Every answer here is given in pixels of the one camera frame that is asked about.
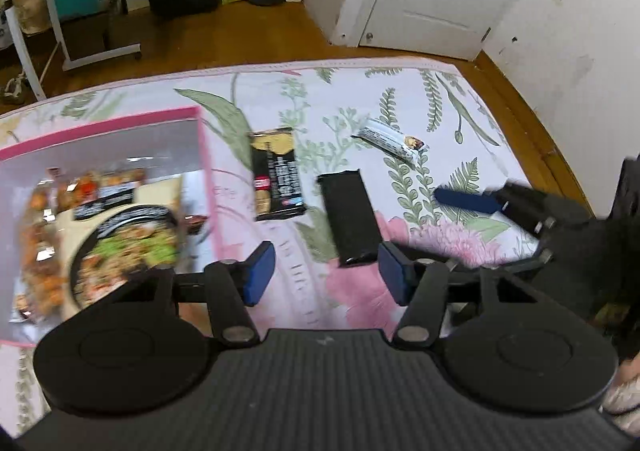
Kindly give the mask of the hand with pink nails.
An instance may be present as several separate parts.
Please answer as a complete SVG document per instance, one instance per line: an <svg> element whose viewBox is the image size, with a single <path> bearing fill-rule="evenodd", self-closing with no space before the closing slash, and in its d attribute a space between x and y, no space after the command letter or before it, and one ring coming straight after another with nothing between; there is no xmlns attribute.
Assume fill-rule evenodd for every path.
<svg viewBox="0 0 640 451"><path fill-rule="evenodd" d="M602 411L626 433L640 433L640 353L625 360L617 370L611 388L605 393Z"/></svg>

